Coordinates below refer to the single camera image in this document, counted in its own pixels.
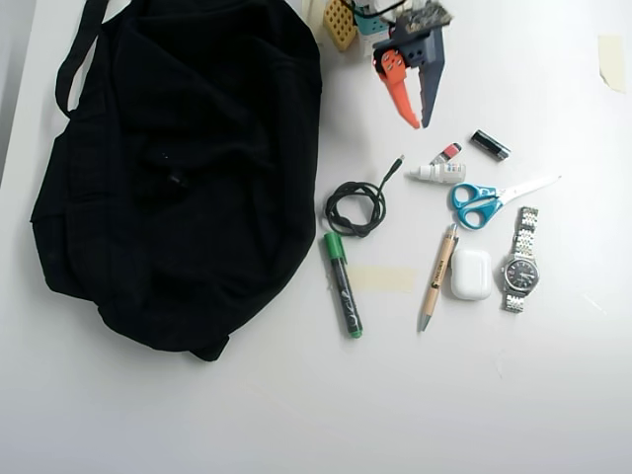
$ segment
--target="blue scissors handle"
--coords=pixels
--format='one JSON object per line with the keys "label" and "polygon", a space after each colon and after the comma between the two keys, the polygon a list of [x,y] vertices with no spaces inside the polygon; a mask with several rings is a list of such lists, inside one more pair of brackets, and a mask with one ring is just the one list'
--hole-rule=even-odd
{"label": "blue scissors handle", "polygon": [[[465,190],[469,195],[469,198],[466,200],[461,200],[456,197],[456,193],[458,190]],[[484,186],[476,186],[470,185],[469,183],[461,183],[460,185],[456,185],[452,188],[452,192],[450,193],[450,200],[452,201],[452,206],[455,209],[462,209],[466,205],[471,204],[472,202],[477,202],[479,200],[487,200],[489,198],[495,198],[498,195],[498,190],[496,188],[486,188]]]}
{"label": "blue scissors handle", "polygon": [[[465,189],[470,195],[470,198],[467,200],[458,199],[456,193],[459,189]],[[497,199],[497,195],[498,192],[496,188],[486,188],[463,183],[452,188],[450,200],[456,209],[458,220],[460,220],[465,227],[478,230],[485,227],[485,224],[490,221],[494,214],[503,207],[503,204]],[[469,205],[481,200],[485,200],[486,202],[481,205]],[[480,222],[474,223],[473,220],[468,220],[467,216],[472,213],[478,214]]]}

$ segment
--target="wooden pen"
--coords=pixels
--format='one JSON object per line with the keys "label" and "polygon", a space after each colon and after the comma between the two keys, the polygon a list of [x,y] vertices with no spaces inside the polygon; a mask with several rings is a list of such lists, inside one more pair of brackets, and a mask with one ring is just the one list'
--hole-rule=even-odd
{"label": "wooden pen", "polygon": [[454,252],[454,247],[456,247],[457,242],[456,224],[452,224],[443,238],[443,244],[438,254],[438,261],[436,262],[436,268],[433,273],[433,281],[431,281],[431,286],[428,288],[426,301],[424,301],[424,307],[422,308],[419,331],[425,331],[428,327],[428,323],[431,322],[431,318],[435,312],[436,300],[438,299],[438,291],[443,283],[447,264],[452,256],[452,252]]}

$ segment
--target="bag handle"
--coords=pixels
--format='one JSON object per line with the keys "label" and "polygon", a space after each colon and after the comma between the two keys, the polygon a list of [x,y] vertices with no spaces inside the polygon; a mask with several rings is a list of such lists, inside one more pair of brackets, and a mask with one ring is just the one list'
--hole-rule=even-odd
{"label": "bag handle", "polygon": [[59,71],[57,72],[55,99],[61,111],[68,118],[70,118],[68,99],[70,97],[72,82],[75,79],[77,71],[85,61],[92,44],[99,35],[101,23],[106,16],[108,1],[109,0],[86,0],[75,41],[72,43],[68,56],[66,56],[66,59],[61,63]]}

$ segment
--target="yellow plastic block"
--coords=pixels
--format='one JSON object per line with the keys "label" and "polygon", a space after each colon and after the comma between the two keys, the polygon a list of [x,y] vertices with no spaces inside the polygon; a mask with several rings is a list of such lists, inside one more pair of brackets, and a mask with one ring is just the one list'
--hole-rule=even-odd
{"label": "yellow plastic block", "polygon": [[323,15],[323,26],[340,51],[345,51],[356,37],[354,15],[340,0],[330,0],[327,3]]}

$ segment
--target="eye drop bottle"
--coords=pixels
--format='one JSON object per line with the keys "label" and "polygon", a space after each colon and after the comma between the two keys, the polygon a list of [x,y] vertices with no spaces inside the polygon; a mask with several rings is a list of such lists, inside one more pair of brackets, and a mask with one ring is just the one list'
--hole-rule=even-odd
{"label": "eye drop bottle", "polygon": [[408,172],[408,176],[419,181],[454,185],[465,180],[465,165],[461,163],[441,163],[425,165]]}

